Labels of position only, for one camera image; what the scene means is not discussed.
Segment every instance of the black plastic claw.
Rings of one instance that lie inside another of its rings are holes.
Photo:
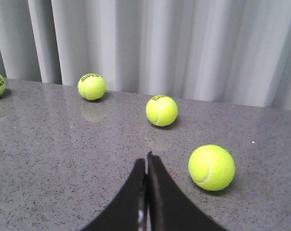
[[[148,154],[152,231],[226,231],[199,210],[169,176],[160,157]]]
[[[137,159],[120,192],[82,231],[144,231],[147,200],[144,159]]]

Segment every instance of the granite countertop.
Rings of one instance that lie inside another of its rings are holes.
[[[79,230],[114,198],[152,150],[204,213],[230,231],[291,230],[291,111],[175,99],[166,128],[146,118],[148,95],[7,80],[0,97],[0,231]],[[199,146],[233,156],[226,189],[207,192],[188,173]]]

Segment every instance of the white curtain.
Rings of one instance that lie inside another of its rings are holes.
[[[291,0],[0,0],[0,73],[291,110]]]

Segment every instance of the table surface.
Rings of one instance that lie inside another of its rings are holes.
[[[291,230],[291,111],[175,99],[159,128],[148,95],[7,81],[0,97],[0,231],[79,230],[110,203],[137,158],[161,157],[183,193],[230,231]],[[207,192],[188,173],[199,146],[226,148],[236,176]]]

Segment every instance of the gray curtain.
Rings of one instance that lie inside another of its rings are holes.
[[[0,0],[0,73],[291,110],[291,0]]]

